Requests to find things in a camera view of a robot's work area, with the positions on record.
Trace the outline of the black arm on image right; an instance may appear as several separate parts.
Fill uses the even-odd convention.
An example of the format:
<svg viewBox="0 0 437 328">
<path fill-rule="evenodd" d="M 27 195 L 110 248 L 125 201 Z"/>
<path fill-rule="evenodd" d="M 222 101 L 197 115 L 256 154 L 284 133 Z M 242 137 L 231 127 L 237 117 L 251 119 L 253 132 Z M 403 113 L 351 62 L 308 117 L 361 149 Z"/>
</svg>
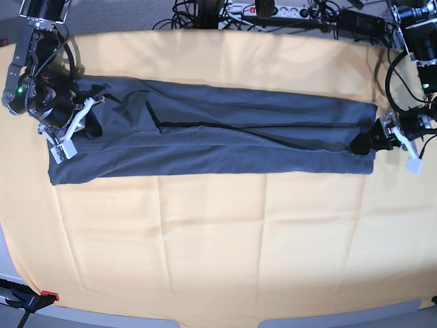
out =
<svg viewBox="0 0 437 328">
<path fill-rule="evenodd" d="M 388 50 L 401 42 L 402 51 L 396 58 L 388 57 L 384 90 L 390 109 L 376 120 L 365 133 L 358 134 L 350 149 L 354 154 L 367 155 L 372 151 L 403 148 L 411 159 L 421 160 L 424 152 L 417 151 L 415 141 L 428 136 L 436 138 L 431 123 L 436 120 L 436 2 L 388 1 L 391 22 L 367 14 L 344 9 L 339 24 L 352 32 L 373 38 L 386 36 Z M 418 106 L 403 109 L 393 98 L 391 80 L 400 77 L 398 65 L 408 58 L 417 68 L 423 96 L 413 96 Z"/>
</svg>

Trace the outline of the black robot base post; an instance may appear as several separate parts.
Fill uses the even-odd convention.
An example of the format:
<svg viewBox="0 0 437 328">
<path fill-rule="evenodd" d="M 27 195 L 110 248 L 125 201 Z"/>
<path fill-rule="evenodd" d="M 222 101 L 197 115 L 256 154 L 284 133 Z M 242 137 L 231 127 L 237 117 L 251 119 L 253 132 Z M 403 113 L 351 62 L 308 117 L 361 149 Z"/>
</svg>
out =
<svg viewBox="0 0 437 328">
<path fill-rule="evenodd" d="M 221 0 L 197 0 L 197 28 L 218 29 L 219 12 L 223 2 Z"/>
</svg>

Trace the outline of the black arm on image left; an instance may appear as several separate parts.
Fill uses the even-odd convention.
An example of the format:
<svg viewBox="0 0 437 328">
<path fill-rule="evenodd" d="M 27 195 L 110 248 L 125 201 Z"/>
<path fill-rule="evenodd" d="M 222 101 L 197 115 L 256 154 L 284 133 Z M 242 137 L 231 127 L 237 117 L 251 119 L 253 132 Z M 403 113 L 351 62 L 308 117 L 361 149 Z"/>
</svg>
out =
<svg viewBox="0 0 437 328">
<path fill-rule="evenodd" d="M 76 84 L 76 65 L 66 24 L 70 1 L 22 1 L 25 19 L 9 65 L 1 101 L 14 115 L 28 113 L 56 146 L 83 133 L 102 135 L 102 127 Z"/>
</svg>

